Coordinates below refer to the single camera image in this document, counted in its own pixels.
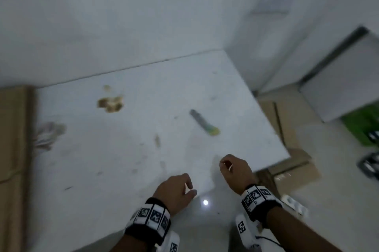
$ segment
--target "cable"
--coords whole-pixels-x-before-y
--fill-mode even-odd
[[[255,238],[257,238],[257,239],[266,239],[266,240],[271,241],[272,243],[275,243],[276,245],[278,245],[279,247],[282,247],[284,249],[284,247],[282,245],[280,245],[278,242],[275,242],[274,240],[272,240],[270,238],[263,237],[263,236],[255,236]]]

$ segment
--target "finger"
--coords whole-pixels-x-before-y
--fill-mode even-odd
[[[229,171],[229,169],[226,167],[224,163],[220,163],[220,171],[225,179],[228,179],[232,175],[232,173]]]
[[[188,206],[188,204],[191,203],[192,199],[195,198],[195,196],[197,195],[197,190],[196,189],[192,189],[190,191],[187,192],[187,194],[184,194],[182,199],[180,200],[180,206],[181,208],[185,208]]]
[[[193,188],[192,180],[191,180],[190,176],[188,175],[188,173],[183,173],[182,178],[185,181],[185,183],[187,184],[187,187],[189,189],[192,189]]]
[[[224,163],[225,161],[230,161],[233,164],[233,160],[237,159],[233,154],[228,154],[224,156],[220,162]]]

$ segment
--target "black wristband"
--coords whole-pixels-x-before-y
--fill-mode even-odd
[[[278,200],[266,187],[249,185],[242,194],[242,205],[251,221],[258,220],[267,228],[267,213],[274,207],[282,207]]]
[[[162,245],[171,226],[170,213],[162,201],[149,198],[131,217],[125,234],[147,243],[149,248]]]

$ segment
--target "cardboard box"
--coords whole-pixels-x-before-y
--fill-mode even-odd
[[[268,168],[279,194],[289,194],[318,180],[320,173],[309,154],[301,149],[285,105],[272,101],[262,101],[259,105],[291,156]]]
[[[21,252],[31,159],[34,91],[0,90],[0,252]]]

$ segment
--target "hand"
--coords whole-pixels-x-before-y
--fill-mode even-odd
[[[186,194],[186,184],[189,189],[193,188],[191,178],[187,173],[171,176],[158,186],[153,197],[162,201],[170,215],[174,216],[186,208],[197,194],[194,189]]]
[[[242,195],[248,185],[258,183],[258,178],[248,163],[231,154],[221,159],[220,171],[229,187],[239,195]]]

